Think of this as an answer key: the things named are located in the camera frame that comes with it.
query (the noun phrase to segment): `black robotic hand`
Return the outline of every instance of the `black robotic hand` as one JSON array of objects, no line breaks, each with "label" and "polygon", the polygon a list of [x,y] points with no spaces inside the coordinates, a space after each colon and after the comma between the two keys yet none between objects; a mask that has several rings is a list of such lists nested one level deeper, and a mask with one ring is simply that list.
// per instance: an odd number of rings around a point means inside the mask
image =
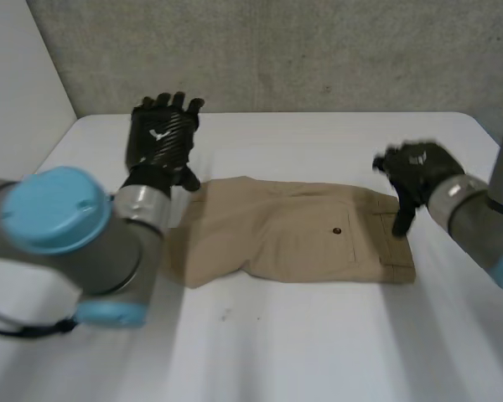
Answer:
[{"label": "black robotic hand", "polygon": [[406,235],[416,209],[427,205],[434,189],[445,179],[464,174],[460,164],[435,142],[405,142],[389,147],[384,155],[376,155],[373,169],[385,173],[397,191],[399,210],[392,233]]},{"label": "black robotic hand", "polygon": [[131,115],[126,164],[130,181],[142,176],[143,181],[161,186],[167,193],[173,185],[188,191],[200,188],[200,181],[188,167],[189,154],[194,147],[194,133],[200,126],[198,113],[205,103],[193,99],[183,110],[184,93],[160,94],[156,100],[145,97]]}]

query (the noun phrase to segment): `table surface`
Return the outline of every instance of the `table surface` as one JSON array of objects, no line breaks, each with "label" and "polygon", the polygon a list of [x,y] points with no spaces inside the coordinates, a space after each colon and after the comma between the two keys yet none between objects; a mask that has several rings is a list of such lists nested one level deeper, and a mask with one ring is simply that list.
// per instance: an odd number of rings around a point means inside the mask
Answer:
[{"label": "table surface", "polygon": [[[84,168],[115,191],[126,177],[127,129],[127,116],[80,119],[42,169]],[[373,156],[429,138],[489,177],[498,147],[458,113],[204,115],[191,166],[204,181],[247,175],[393,194],[371,170]],[[187,197],[174,194],[173,224]],[[426,211],[409,240],[410,286],[238,273],[184,290],[160,277],[144,329],[80,327],[24,351],[10,373],[24,376],[15,400],[503,401],[503,292]],[[63,283],[53,289],[47,310],[70,293]]]}]

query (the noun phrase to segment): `white wall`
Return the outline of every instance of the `white wall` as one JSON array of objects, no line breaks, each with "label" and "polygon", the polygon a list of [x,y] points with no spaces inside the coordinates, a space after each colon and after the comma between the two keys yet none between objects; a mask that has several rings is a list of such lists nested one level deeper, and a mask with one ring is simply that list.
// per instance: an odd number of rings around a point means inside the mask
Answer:
[{"label": "white wall", "polygon": [[0,0],[0,177],[34,172],[76,117],[24,0]]}]

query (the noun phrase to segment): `khaki pants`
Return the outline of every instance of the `khaki pants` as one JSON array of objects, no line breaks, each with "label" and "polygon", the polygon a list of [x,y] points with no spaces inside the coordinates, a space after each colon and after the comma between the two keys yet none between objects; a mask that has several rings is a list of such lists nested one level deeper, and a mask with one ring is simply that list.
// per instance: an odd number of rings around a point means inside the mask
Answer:
[{"label": "khaki pants", "polygon": [[193,288],[239,269],[281,282],[411,283],[408,242],[391,235],[397,210],[396,198],[354,186],[211,180],[170,230],[163,269]]}]

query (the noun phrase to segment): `gray wall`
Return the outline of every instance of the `gray wall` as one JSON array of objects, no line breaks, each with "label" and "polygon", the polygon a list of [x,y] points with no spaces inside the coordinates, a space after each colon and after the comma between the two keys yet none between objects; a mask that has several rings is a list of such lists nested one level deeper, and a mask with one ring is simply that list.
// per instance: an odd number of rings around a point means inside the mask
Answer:
[{"label": "gray wall", "polygon": [[28,0],[79,116],[462,111],[503,129],[503,0]]}]

